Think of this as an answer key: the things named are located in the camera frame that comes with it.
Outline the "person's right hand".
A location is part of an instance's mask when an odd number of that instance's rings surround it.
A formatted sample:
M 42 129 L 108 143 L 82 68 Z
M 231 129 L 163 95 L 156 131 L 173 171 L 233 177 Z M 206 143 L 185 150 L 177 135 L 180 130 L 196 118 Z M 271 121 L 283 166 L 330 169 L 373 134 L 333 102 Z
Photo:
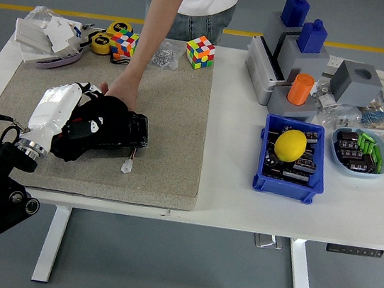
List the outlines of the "person's right hand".
M 113 81 L 112 84 L 102 82 L 99 85 L 99 88 L 106 96 L 120 99 L 130 111 L 134 111 L 141 79 L 141 72 L 135 72 L 134 70 L 129 70 L 127 68 Z

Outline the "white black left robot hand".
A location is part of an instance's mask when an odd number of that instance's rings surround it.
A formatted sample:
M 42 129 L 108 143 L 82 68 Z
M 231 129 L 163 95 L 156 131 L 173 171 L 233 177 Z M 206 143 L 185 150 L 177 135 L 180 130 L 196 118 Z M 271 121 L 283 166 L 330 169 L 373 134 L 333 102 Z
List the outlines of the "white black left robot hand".
M 16 143 L 22 151 L 31 151 L 38 157 L 47 155 L 54 136 L 62 132 L 81 96 L 99 97 L 101 90 L 87 82 L 65 84 L 45 91 L 28 121 L 28 132 Z

